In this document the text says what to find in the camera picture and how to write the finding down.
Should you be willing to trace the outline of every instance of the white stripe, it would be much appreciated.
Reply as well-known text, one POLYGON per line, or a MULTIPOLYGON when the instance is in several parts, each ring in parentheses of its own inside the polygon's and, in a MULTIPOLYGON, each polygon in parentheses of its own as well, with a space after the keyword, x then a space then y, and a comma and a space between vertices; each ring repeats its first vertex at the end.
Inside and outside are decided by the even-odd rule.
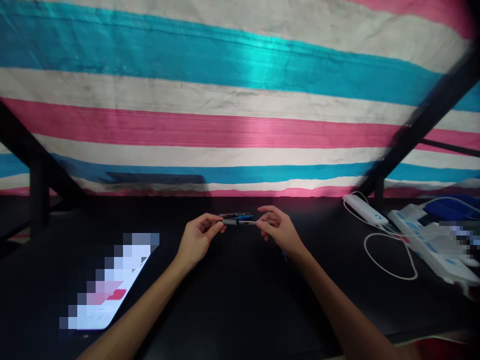
MULTIPOLYGON (((413 106, 190 82, 0 68, 0 97, 100 109, 404 125, 413 106)), ((450 111, 438 129, 480 133, 480 112, 450 111)))
MULTIPOLYGON (((36 134, 50 152, 87 163, 149 167, 244 167, 276 165, 334 165, 376 161, 388 151, 381 147, 333 149, 216 148, 117 145, 67 140, 36 134)), ((480 170, 473 156, 413 150, 404 164, 430 168, 480 170)))
POLYGON ((462 182, 441 181, 410 181, 385 179, 385 188, 414 188, 420 190, 437 190, 455 186, 456 188, 477 189, 480 188, 480 179, 468 179, 462 182))
POLYGON ((438 73, 446 73, 469 44, 443 24, 339 0, 48 1, 148 14, 296 40, 342 52, 401 59, 438 73))
POLYGON ((0 177, 0 190, 25 188, 30 186, 30 174, 23 173, 13 176, 0 177))
POLYGON ((11 154, 10 150, 0 142, 0 154, 11 154))
POLYGON ((158 184, 158 183, 121 183, 121 184, 102 184, 73 176, 73 179, 83 189, 90 189, 95 192, 119 192, 126 189, 154 191, 198 191, 208 192, 216 190, 238 190, 238 191, 282 191, 285 189, 307 189, 313 190, 321 187, 349 187, 360 184, 363 176, 345 176, 336 177, 327 180, 305 180, 293 179, 279 182, 258 182, 258 183, 185 183, 185 184, 158 184))
MULTIPOLYGON (((282 191, 286 189, 306 189, 314 190, 321 187, 355 187, 364 180, 363 176, 345 176, 336 177, 327 180, 305 180, 292 179, 279 182, 258 182, 258 183, 240 183, 240 184, 158 184, 158 183, 121 183, 121 184, 102 184, 73 176, 73 179, 83 189, 89 189, 94 192, 120 192, 122 190, 153 190, 153 191, 196 191, 209 192, 217 190, 237 190, 237 191, 282 191)), ((438 190, 452 185, 469 188, 470 186, 461 186, 462 183, 454 184, 450 182, 438 181, 395 181, 385 180, 385 188, 414 188, 421 190, 438 190)))

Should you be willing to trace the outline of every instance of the black metal frame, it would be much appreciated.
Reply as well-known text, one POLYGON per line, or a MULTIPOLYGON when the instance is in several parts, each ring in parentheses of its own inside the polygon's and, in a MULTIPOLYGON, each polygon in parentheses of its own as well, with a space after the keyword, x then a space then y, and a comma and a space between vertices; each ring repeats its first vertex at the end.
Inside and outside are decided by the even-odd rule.
POLYGON ((369 196, 375 191, 375 201, 381 211, 385 178, 420 143, 447 149, 460 154, 480 157, 480 151, 424 139, 435 125, 462 99, 480 80, 480 50, 476 46, 469 51, 445 75, 422 105, 413 113, 408 124, 395 136, 396 144, 385 158, 369 173, 358 191, 369 196))
MULTIPOLYGON (((49 188, 71 206, 82 205, 87 200, 87 194, 1 101, 0 119, 0 143, 30 169, 30 224, 31 236, 34 237, 49 222, 49 188)), ((15 231, 29 223, 20 222, 12 224, 15 231)), ((11 232, 12 229, 1 231, 0 241, 8 239, 11 232)))

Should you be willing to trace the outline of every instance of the forearm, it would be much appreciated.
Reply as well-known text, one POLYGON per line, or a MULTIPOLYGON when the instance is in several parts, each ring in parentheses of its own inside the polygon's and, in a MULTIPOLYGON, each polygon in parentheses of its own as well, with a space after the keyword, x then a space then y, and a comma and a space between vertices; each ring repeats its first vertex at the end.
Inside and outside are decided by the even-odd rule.
POLYGON ((289 255, 321 304, 347 359, 399 359, 395 347, 302 248, 289 255))
POLYGON ((132 359, 189 271, 174 260, 135 305, 78 359, 132 359))

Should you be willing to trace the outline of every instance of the hand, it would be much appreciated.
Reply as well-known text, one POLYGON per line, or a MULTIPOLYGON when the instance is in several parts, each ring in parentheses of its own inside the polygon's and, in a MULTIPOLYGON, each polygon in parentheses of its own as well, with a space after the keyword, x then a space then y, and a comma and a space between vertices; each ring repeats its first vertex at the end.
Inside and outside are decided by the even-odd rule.
POLYGON ((267 212, 256 222, 256 226, 261 229, 261 235, 265 241, 268 241, 269 236, 272 236, 275 243, 287 255, 305 248, 292 220, 290 220, 290 216, 275 206, 261 206, 258 211, 267 212))
POLYGON ((223 217, 204 213, 187 222, 175 260, 189 270, 193 269, 204 258, 214 236, 225 232, 227 226, 218 222, 222 220, 223 217))

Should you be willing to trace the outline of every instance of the desk surface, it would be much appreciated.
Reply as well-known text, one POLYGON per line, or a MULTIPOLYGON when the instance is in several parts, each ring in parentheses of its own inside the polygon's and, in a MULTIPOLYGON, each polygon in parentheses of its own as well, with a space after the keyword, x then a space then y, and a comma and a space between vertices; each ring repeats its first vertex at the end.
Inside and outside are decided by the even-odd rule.
MULTIPOLYGON (((60 217, 0 262, 2 354, 10 359, 75 358, 100 334, 59 331, 59 317, 114 256, 123 233, 160 233, 117 316, 125 313, 174 258, 185 223, 203 212, 283 209, 320 265, 394 342, 466 328, 479 311, 414 256, 418 279, 379 269, 363 239, 375 231, 331 198, 99 198, 60 217)), ((369 250, 391 272, 410 276, 405 248, 387 237, 369 250)), ((214 239, 153 327, 138 358, 321 359, 340 353, 332 329, 296 269, 254 227, 229 227, 214 239)))

